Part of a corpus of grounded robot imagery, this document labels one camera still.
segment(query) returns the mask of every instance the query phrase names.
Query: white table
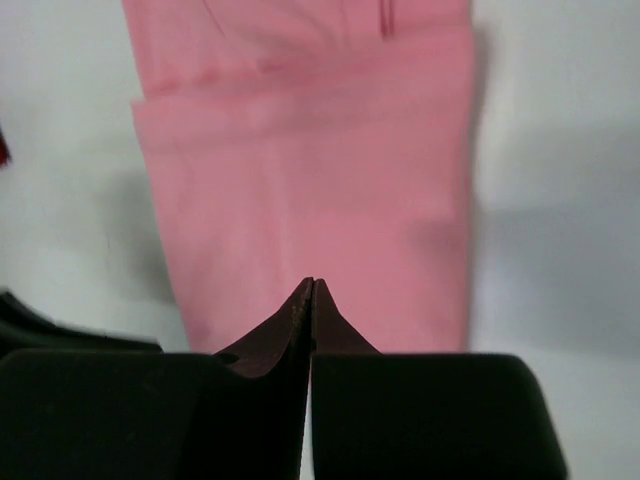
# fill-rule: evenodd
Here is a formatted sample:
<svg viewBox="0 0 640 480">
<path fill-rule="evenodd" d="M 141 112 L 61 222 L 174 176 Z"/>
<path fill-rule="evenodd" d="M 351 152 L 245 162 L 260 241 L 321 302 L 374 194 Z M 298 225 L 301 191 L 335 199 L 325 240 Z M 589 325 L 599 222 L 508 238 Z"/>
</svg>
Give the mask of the white table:
<svg viewBox="0 0 640 480">
<path fill-rule="evenodd" d="M 640 3 L 476 0 L 473 344 L 537 373 L 573 478 L 640 457 Z M 118 0 L 2 0 L 0 285 L 56 318 L 187 344 L 128 101 Z M 309 448 L 303 478 L 311 478 Z"/>
</svg>

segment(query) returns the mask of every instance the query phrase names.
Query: white backdrop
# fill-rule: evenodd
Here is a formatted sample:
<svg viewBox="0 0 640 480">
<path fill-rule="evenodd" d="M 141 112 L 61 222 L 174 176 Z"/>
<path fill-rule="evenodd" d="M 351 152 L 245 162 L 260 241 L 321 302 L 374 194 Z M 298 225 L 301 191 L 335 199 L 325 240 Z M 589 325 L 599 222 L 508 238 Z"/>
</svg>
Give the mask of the white backdrop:
<svg viewBox="0 0 640 480">
<path fill-rule="evenodd" d="M 640 3 L 476 0 L 473 345 L 537 373 L 580 480 L 640 463 Z M 0 285 L 186 349 L 119 0 L 0 0 Z M 311 478 L 309 449 L 303 478 Z"/>
</svg>

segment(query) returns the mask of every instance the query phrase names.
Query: red object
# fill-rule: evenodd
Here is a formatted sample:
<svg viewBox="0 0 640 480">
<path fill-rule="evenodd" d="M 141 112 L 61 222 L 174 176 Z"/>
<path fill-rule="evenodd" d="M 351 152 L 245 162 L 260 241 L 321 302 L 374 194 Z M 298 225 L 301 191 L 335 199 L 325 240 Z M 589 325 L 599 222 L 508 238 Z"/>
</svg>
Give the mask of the red object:
<svg viewBox="0 0 640 480">
<path fill-rule="evenodd" d="M 9 163 L 11 155 L 9 154 L 9 147 L 7 147 L 2 131 L 0 131 L 0 167 Z"/>
</svg>

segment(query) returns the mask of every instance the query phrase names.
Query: black object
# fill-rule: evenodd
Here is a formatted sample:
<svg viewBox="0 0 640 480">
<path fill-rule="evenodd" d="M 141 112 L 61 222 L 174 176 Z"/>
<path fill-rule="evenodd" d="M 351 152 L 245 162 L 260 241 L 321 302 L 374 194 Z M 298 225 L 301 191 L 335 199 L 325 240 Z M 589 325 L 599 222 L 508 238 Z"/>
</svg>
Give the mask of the black object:
<svg viewBox="0 0 640 480">
<path fill-rule="evenodd" d="M 0 358 L 22 348 L 161 351 L 155 342 L 118 339 L 61 327 L 30 310 L 9 291 L 0 291 Z"/>
<path fill-rule="evenodd" d="M 567 476 L 524 363 L 382 355 L 306 279 L 216 355 L 12 353 L 0 478 L 295 479 L 309 370 L 316 479 Z"/>
</svg>

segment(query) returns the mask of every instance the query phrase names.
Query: pink fabric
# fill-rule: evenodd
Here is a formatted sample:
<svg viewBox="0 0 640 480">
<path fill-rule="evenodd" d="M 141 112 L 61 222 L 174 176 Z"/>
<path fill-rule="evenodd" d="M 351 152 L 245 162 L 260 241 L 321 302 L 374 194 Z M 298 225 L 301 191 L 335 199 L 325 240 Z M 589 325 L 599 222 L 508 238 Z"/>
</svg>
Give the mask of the pink fabric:
<svg viewBox="0 0 640 480">
<path fill-rule="evenodd" d="M 466 1 L 124 5 L 192 347 L 225 347 L 314 276 L 382 351 L 465 348 Z"/>
</svg>

